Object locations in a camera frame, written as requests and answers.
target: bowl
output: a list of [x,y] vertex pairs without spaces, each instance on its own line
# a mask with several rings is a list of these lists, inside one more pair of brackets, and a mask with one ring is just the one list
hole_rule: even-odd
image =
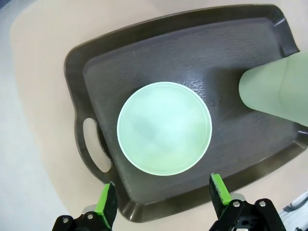
[[117,138],[125,157],[138,169],[170,176],[194,166],[211,140],[212,121],[205,102],[173,82],[149,84],[125,102]]

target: table surface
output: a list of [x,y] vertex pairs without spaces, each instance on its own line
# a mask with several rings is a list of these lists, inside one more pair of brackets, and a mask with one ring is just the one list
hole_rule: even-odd
[[[39,0],[25,9],[11,28],[11,46],[19,97],[41,160],[69,213],[79,216],[95,204],[103,189],[83,164],[74,135],[74,107],[64,77],[68,52],[83,42],[147,19],[186,10],[230,4],[271,3],[285,14],[300,50],[308,50],[308,3],[294,0]],[[97,145],[95,126],[87,122],[86,139],[94,160],[108,168]],[[240,189],[253,203],[270,198],[278,210],[307,189],[308,151],[266,177]],[[211,203],[167,218],[136,224],[117,215],[114,230],[170,228],[207,230],[216,220]]]

